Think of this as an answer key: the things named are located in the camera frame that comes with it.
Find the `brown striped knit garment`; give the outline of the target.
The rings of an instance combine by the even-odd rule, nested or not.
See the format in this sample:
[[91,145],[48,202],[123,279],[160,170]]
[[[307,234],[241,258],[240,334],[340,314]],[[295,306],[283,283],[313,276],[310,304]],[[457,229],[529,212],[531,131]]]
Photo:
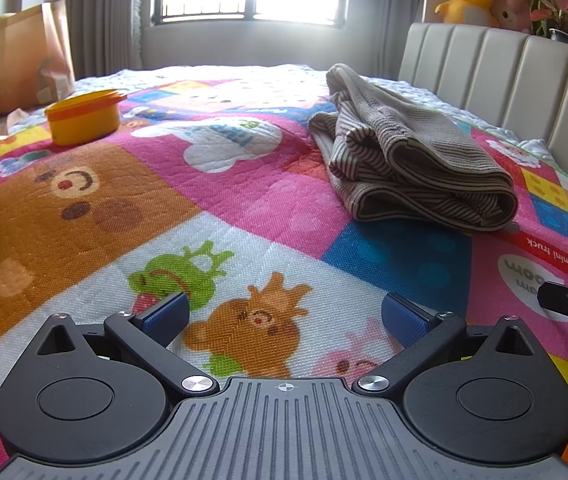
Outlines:
[[424,219],[468,232],[514,219],[512,177],[448,117],[342,63],[326,83],[334,112],[314,114],[308,129],[352,218]]

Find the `colourful cartoon patchwork mat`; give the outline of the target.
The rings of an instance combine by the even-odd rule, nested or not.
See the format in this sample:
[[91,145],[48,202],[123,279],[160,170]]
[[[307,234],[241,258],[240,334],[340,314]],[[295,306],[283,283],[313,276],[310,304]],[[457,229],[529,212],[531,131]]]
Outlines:
[[59,148],[32,116],[1,141],[0,385],[51,314],[97,323],[173,292],[192,326],[172,350],[219,380],[352,382],[397,352],[380,303],[398,292],[475,325],[521,316],[568,381],[568,318],[537,300],[546,281],[568,285],[568,175],[460,117],[513,178],[508,228],[354,221],[307,129],[331,109],[324,93],[322,80],[179,80],[132,90],[102,140]]

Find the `beige padded headboard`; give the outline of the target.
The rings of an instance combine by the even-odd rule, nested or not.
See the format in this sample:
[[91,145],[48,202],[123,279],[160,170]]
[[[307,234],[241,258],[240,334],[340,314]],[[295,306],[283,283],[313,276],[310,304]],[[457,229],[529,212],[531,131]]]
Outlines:
[[414,23],[400,79],[522,140],[568,172],[568,44],[491,27]]

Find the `orange yellow plastic container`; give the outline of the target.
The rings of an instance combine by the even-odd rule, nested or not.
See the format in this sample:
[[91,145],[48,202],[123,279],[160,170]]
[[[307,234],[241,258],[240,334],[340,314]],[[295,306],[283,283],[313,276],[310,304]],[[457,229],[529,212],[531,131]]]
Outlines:
[[93,91],[56,102],[44,110],[56,146],[93,142],[120,125],[119,104],[127,95],[119,90]]

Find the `white quilted bedspread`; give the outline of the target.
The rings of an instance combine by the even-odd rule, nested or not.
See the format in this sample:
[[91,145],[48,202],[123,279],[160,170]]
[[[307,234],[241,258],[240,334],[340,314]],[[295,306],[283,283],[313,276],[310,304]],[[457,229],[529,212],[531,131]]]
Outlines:
[[347,200],[366,194],[497,200],[511,194],[515,174],[499,168],[490,151],[522,169],[555,164],[540,140],[520,142],[432,92],[362,77],[344,64],[327,72],[301,65],[121,70],[79,80],[74,95],[108,88],[129,93],[129,117],[185,134],[196,147],[186,157],[202,171],[222,172],[272,148],[273,134],[232,126],[232,119],[299,122]]

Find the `potted plant pink flowers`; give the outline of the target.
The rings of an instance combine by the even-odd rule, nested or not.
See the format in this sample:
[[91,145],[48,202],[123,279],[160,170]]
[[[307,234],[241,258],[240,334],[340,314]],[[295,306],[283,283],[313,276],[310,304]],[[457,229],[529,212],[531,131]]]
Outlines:
[[532,33],[551,39],[554,32],[568,37],[568,0],[532,0]]

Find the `brown paper bag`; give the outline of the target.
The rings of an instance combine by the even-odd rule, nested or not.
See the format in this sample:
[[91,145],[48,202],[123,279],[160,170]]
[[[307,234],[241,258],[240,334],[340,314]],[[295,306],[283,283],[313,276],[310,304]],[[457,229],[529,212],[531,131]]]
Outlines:
[[0,116],[66,99],[74,91],[66,2],[0,15]]

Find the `pink plush toy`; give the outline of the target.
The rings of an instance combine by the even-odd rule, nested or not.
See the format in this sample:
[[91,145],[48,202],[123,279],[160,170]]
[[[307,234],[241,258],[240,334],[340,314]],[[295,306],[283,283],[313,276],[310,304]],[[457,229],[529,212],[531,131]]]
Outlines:
[[496,0],[491,15],[499,27],[513,32],[531,33],[530,4],[528,0]]

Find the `grey right curtain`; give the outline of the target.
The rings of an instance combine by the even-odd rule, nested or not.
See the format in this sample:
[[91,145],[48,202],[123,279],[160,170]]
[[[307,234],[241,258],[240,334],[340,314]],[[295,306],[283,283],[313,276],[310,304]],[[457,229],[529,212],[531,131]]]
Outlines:
[[347,63],[363,75],[395,79],[406,35],[420,19],[424,0],[349,0]]

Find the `grey curtain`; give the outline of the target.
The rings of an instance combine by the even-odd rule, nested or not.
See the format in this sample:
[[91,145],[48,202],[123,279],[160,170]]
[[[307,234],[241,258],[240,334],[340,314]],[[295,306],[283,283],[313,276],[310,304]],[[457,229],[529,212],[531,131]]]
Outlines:
[[63,2],[78,79],[142,67],[142,0]]
[[347,63],[363,75],[395,79],[406,35],[420,19],[424,0],[349,0]]

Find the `grey left curtain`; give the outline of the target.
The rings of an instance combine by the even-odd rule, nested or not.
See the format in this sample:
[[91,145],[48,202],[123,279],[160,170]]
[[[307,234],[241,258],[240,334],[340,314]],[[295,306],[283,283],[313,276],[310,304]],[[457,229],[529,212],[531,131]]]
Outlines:
[[63,2],[78,79],[142,67],[142,0]]

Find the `yellow duck plush toy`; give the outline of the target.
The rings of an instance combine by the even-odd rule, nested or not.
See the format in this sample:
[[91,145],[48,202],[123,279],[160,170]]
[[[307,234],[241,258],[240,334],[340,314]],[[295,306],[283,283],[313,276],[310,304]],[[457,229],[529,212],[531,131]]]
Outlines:
[[435,14],[446,24],[497,27],[492,15],[494,0],[447,0],[438,4]]

